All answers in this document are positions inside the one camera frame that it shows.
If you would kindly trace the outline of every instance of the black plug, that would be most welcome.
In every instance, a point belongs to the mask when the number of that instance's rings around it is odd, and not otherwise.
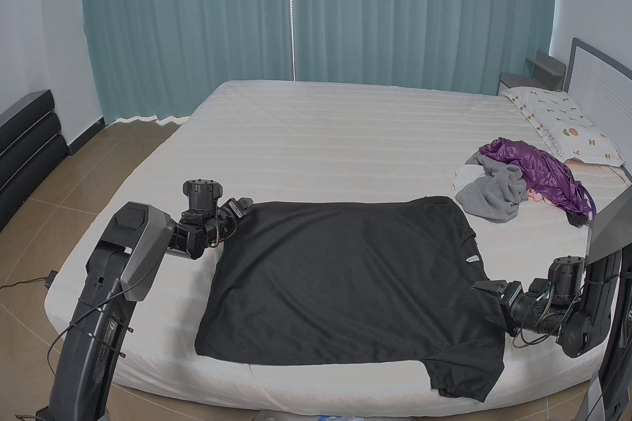
[[[58,273],[59,272],[57,272],[56,270],[51,270],[51,273],[48,274],[48,277],[46,277],[46,281],[43,282],[43,285],[46,286],[47,290],[51,288],[51,284],[55,280],[55,277]]]

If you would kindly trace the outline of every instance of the robotic arm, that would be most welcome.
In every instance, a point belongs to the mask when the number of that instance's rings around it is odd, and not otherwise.
[[[611,318],[617,280],[619,293]],[[503,318],[489,321],[501,326],[514,341],[523,330],[543,334],[523,346],[554,336],[571,358],[601,344],[612,319],[604,360],[576,421],[620,418],[632,382],[632,186],[590,221],[585,260],[557,258],[547,279],[534,279],[526,293],[519,281],[483,281],[473,288],[498,296]]]
[[[189,208],[177,223],[166,212],[128,202],[110,220],[86,264],[87,277],[66,329],[46,421],[106,420],[107,395],[137,302],[149,292],[167,252],[198,259],[236,231],[252,204],[231,198],[217,206],[222,187],[189,180]]]

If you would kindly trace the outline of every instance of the black t-shirt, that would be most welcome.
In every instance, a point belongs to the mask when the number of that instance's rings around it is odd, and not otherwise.
[[[261,365],[419,360],[444,396],[484,401],[504,366],[498,300],[447,197],[255,204],[224,245],[197,354]]]

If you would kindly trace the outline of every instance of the purple fabric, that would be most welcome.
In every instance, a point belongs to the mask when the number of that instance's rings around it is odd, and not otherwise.
[[[491,144],[478,149],[482,155],[506,164],[515,164],[522,170],[526,187],[546,196],[560,208],[573,214],[589,217],[596,213],[595,203],[581,182],[574,180],[571,169],[559,160],[523,141],[510,141],[499,137]]]

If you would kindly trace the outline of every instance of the white cloth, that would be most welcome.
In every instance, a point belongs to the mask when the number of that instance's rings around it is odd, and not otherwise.
[[[479,164],[464,164],[459,167],[459,170],[457,170],[454,175],[455,177],[452,185],[454,186],[454,193],[458,193],[470,182],[478,179],[482,175],[485,175],[485,168]]]
[[[233,81],[218,88],[127,178],[61,267],[45,301],[66,328],[83,289],[85,264],[114,212],[129,200],[175,219],[187,207],[182,183],[214,179],[224,198],[255,202],[402,202],[454,197],[453,174],[499,136],[546,149],[503,96],[387,86]],[[572,167],[598,209],[625,183],[609,167]],[[490,279],[528,286],[558,256],[583,255],[587,227],[560,209],[524,202],[507,223],[468,216]],[[221,248],[196,260],[166,256],[122,345],[114,381],[151,393],[227,407],[298,414],[446,416],[541,398],[590,378],[605,345],[577,358],[548,339],[505,348],[505,370],[481,404],[431,389],[420,362],[266,367],[195,354]]]

